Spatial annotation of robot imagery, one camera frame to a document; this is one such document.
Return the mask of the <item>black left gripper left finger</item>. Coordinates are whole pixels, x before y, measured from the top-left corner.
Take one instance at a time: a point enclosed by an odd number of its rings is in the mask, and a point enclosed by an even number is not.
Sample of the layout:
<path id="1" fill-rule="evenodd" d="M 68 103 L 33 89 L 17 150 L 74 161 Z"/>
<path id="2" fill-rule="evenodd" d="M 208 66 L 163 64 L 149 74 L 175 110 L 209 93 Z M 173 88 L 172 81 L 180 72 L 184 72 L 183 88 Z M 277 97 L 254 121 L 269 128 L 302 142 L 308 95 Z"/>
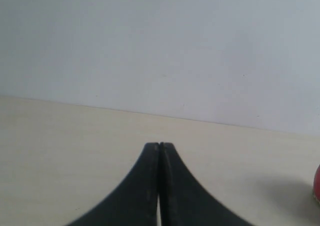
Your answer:
<path id="1" fill-rule="evenodd" d="M 146 143 L 123 181 L 71 226 L 156 226 L 159 144 Z"/>

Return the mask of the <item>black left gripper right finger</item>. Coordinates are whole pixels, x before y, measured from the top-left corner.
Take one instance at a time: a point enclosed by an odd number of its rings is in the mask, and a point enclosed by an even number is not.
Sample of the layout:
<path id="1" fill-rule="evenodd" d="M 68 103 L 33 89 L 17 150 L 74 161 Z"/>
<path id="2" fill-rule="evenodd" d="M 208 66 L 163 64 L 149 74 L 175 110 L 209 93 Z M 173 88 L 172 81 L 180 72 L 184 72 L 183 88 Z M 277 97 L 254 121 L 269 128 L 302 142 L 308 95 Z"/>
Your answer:
<path id="1" fill-rule="evenodd" d="M 172 143 L 159 145 L 158 194 L 163 226 L 249 226 L 192 175 Z"/>

